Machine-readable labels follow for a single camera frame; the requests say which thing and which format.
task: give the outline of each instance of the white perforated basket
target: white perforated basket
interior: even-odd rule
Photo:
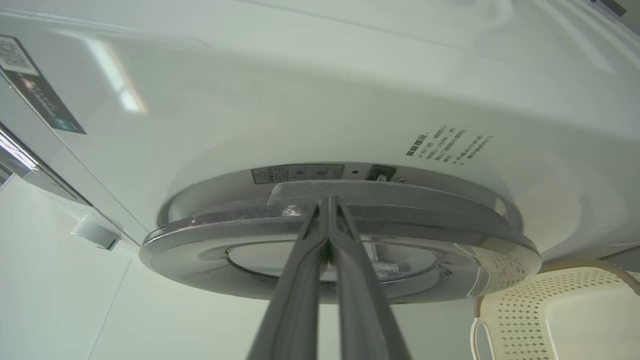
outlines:
[[[555,266],[514,287],[478,298],[471,330],[474,359],[479,359],[476,336],[481,325],[485,326],[495,360],[577,359],[578,354],[587,351],[594,359],[602,355],[616,360],[640,359],[640,297],[636,296],[640,294],[639,281],[640,274],[587,260]],[[615,311],[603,312],[602,306],[592,311],[595,305],[590,301],[607,304],[609,300],[619,302],[621,297],[629,297],[623,304],[632,309],[624,313],[627,318],[622,325],[612,318]],[[576,311],[582,311],[584,316],[573,315]],[[628,316],[637,319],[630,321]],[[566,319],[570,320],[556,326]]]

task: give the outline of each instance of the basket handle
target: basket handle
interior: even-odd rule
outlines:
[[[491,343],[491,335],[489,335],[489,327],[480,318],[476,318],[474,320],[474,323],[471,324],[471,337],[469,339],[469,342],[471,344],[471,354],[473,355],[474,360],[480,360],[480,354],[478,354],[478,344],[477,344],[478,328],[480,327],[480,325],[484,326],[486,338],[489,342],[489,349],[491,349],[491,358],[495,359],[495,354],[493,353],[493,344]]]

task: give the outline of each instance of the glossy white surface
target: glossy white surface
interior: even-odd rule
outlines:
[[[640,233],[638,38],[580,1],[3,7],[0,33],[23,43],[88,133],[56,134],[130,228],[153,229],[167,197],[210,177],[361,161],[443,172],[512,199],[546,258],[605,255]],[[464,167],[404,155],[440,125],[494,140]]]

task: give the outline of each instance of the black latch slot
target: black latch slot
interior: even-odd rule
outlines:
[[[366,180],[377,181],[380,179],[381,181],[389,181],[396,173],[396,168],[394,167],[386,167],[383,165],[373,165],[369,172],[367,173]]]

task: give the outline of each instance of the sticker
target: sticker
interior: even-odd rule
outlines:
[[[284,183],[299,180],[339,180],[343,165],[334,164],[297,164],[261,167],[251,170],[256,184]]]
[[[414,138],[405,155],[452,165],[465,165],[493,140],[493,135],[461,126],[442,125]]]
[[[0,35],[0,70],[49,126],[86,134],[16,38]]]

